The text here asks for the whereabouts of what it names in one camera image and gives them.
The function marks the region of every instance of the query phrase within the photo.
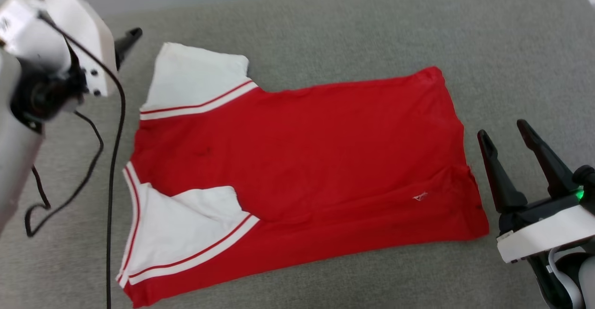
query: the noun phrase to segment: gray fabric surface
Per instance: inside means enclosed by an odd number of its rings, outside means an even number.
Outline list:
[[[489,132],[531,200],[546,196],[546,181],[517,118],[526,118],[572,169],[595,163],[595,13],[587,0],[250,0],[122,15],[108,24],[114,34],[136,26],[145,32],[121,71],[128,117],[115,180],[112,277],[132,215],[119,170],[132,152],[138,108],[164,41],[246,55],[249,74],[268,91],[440,67],[466,127],[468,162],[491,226],[488,237],[469,243],[343,256],[198,290],[156,309],[545,307],[529,265],[506,265],[497,252],[497,214],[476,133]],[[35,239],[25,237],[22,224],[26,206],[39,200],[29,180],[17,218],[0,237],[3,309],[105,306],[108,165],[118,105],[114,95],[88,98],[81,108],[96,121],[107,152],[79,199]],[[95,148],[91,129],[72,115],[47,125],[37,163],[54,205],[83,177]],[[111,287],[113,307],[129,308],[119,286]]]

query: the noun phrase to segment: white embroidered logo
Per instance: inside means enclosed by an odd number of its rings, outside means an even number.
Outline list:
[[[413,197],[413,198],[416,199],[417,201],[421,201],[421,200],[423,200],[424,197],[426,197],[426,195],[428,195],[428,193],[427,192],[423,192],[423,193],[421,193],[421,194],[419,194],[419,195],[417,195],[416,197]]]

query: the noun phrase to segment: red fabric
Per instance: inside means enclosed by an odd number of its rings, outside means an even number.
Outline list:
[[[442,73],[268,93],[140,122],[140,182],[168,196],[232,186],[260,218],[192,269],[126,284],[134,307],[296,264],[488,233]]]

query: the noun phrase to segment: red stripe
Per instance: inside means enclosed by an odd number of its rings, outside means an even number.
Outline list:
[[[205,103],[202,103],[202,104],[199,104],[199,105],[191,105],[191,106],[175,106],[175,107],[172,107],[172,108],[162,108],[162,109],[156,109],[156,110],[148,110],[148,111],[146,111],[146,112],[140,112],[140,114],[153,114],[154,112],[169,112],[170,110],[188,109],[188,108],[198,108],[198,107],[201,107],[201,106],[204,106],[204,105],[208,105],[208,104],[210,104],[210,103],[211,103],[211,102],[213,102],[213,101],[217,101],[217,100],[221,99],[222,97],[225,97],[225,95],[228,95],[229,93],[231,93],[231,92],[235,91],[236,89],[239,89],[239,88],[240,88],[240,87],[242,87],[242,86],[246,86],[246,85],[248,85],[248,84],[249,84],[249,83],[251,83],[251,82],[252,82],[252,80],[248,80],[247,82],[244,82],[244,83],[243,83],[243,84],[241,84],[240,86],[238,86],[238,87],[235,87],[235,88],[234,88],[234,89],[232,89],[231,91],[227,91],[227,92],[225,92],[225,93],[223,93],[223,94],[219,95],[218,97],[216,97],[216,98],[214,98],[214,99],[212,99],[212,100],[210,100],[210,101],[206,101]]]
[[[134,189],[134,199],[136,199],[136,224],[134,225],[134,232],[132,233],[132,241],[130,241],[130,248],[128,249],[128,257],[126,258],[126,262],[124,264],[124,268],[122,268],[122,272],[126,272],[126,267],[128,267],[128,262],[130,261],[130,256],[132,256],[132,247],[134,246],[134,239],[136,239],[136,231],[139,229],[139,220],[140,220],[140,202],[139,202],[139,193],[136,191],[136,186],[134,185],[134,181],[132,181],[132,176],[130,175],[130,171],[128,171],[128,167],[126,169],[126,174],[128,176],[128,180],[130,180],[130,184]],[[120,275],[118,278],[118,282],[122,280],[124,275]]]
[[[206,249],[202,250],[201,252],[198,252],[197,254],[195,254],[195,255],[193,255],[193,256],[189,256],[188,258],[186,258],[186,259],[184,259],[184,260],[180,260],[180,262],[171,263],[171,264],[167,264],[167,265],[157,265],[157,266],[151,266],[151,267],[149,267],[148,269],[144,269],[144,270],[140,271],[139,273],[136,273],[136,274],[134,274],[134,275],[131,275],[130,277],[136,277],[136,276],[138,276],[138,275],[141,275],[141,274],[145,273],[146,271],[150,271],[150,270],[154,270],[154,269],[163,269],[163,268],[166,268],[166,267],[172,267],[172,266],[175,266],[175,265],[179,265],[179,264],[181,264],[181,263],[185,263],[185,262],[187,262],[187,261],[189,261],[189,260],[191,260],[191,259],[194,259],[194,258],[196,258],[196,257],[200,256],[201,254],[204,254],[204,253],[205,253],[205,252],[207,252],[208,250],[210,250],[210,249],[214,248],[215,246],[217,246],[217,245],[221,244],[221,242],[222,242],[222,241],[225,241],[226,239],[228,239],[228,238],[229,238],[229,236],[233,235],[233,234],[234,234],[236,231],[238,231],[238,229],[240,229],[240,227],[242,227],[242,225],[244,225],[244,224],[246,223],[246,221],[247,221],[247,220],[250,218],[250,216],[251,216],[251,215],[248,215],[248,216],[246,216],[246,218],[244,218],[244,220],[243,220],[243,221],[242,221],[242,222],[241,222],[241,223],[240,223],[240,224],[239,224],[239,225],[238,225],[238,226],[237,226],[235,229],[233,229],[233,231],[232,231],[232,232],[230,232],[229,234],[227,234],[227,236],[223,237],[223,238],[222,238],[221,240],[219,240],[217,243],[215,243],[215,244],[213,244],[213,245],[209,246],[208,248],[206,248]]]

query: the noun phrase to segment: cable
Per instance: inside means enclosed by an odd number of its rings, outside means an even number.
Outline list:
[[[99,131],[97,131],[97,127],[95,126],[93,121],[91,121],[87,116],[84,116],[80,112],[74,112],[74,114],[76,116],[82,118],[85,122],[89,123],[89,125],[91,125],[91,128],[93,128],[93,131],[95,132],[95,135],[97,136],[97,139],[99,140],[99,150],[95,154],[95,157],[93,157],[93,160],[91,161],[91,164],[89,165],[89,169],[87,170],[87,174],[85,175],[85,178],[83,178],[83,180],[80,182],[80,184],[74,190],[73,194],[68,198],[68,200],[66,200],[65,203],[63,203],[60,207],[53,210],[45,218],[43,218],[43,220],[41,222],[39,222],[38,226],[36,226],[35,229],[33,229],[33,230],[31,230],[31,214],[32,214],[33,210],[35,210],[38,207],[43,208],[45,210],[50,210],[52,206],[50,205],[49,201],[47,200],[47,196],[45,195],[45,191],[43,190],[43,186],[41,184],[41,178],[39,177],[39,173],[37,172],[37,169],[35,168],[35,166],[31,168],[33,175],[35,177],[35,181],[37,182],[39,195],[41,196],[43,203],[42,204],[38,203],[38,204],[32,205],[31,207],[29,207],[27,209],[27,212],[25,213],[25,231],[27,232],[27,237],[29,237],[29,238],[33,237],[36,233],[38,233],[39,229],[41,229],[41,227],[52,216],[54,216],[55,214],[60,212],[62,209],[64,209],[66,206],[68,206],[72,201],[74,201],[75,197],[77,197],[77,195],[80,193],[80,191],[83,189],[83,187],[87,184],[87,182],[89,182],[89,178],[91,178],[91,174],[93,174],[93,170],[95,169],[97,160],[99,159],[101,153],[104,150],[104,141],[101,139],[101,135],[99,134]]]
[[[124,120],[126,116],[126,96],[124,94],[124,88],[122,87],[121,83],[119,82],[118,78],[111,72],[111,70],[106,67],[104,63],[102,63],[93,53],[89,52],[82,44],[77,42],[74,38],[68,35],[64,30],[60,29],[58,26],[54,25],[54,23],[47,19],[44,15],[40,15],[40,18],[45,21],[50,27],[54,30],[62,34],[64,38],[66,38],[69,42],[72,42],[77,48],[82,50],[86,53],[95,63],[97,63],[107,74],[112,78],[115,86],[119,92],[119,99],[120,99],[120,114],[119,114],[119,124],[118,124],[118,131],[115,135],[115,142],[113,143],[113,153],[112,159],[110,163],[110,184],[108,188],[108,222],[107,222],[107,243],[106,243],[106,297],[107,297],[107,309],[111,309],[111,222],[112,222],[112,205],[113,205],[113,172],[115,171],[115,161],[118,154],[119,148],[119,140],[122,136],[122,130],[124,129]]]

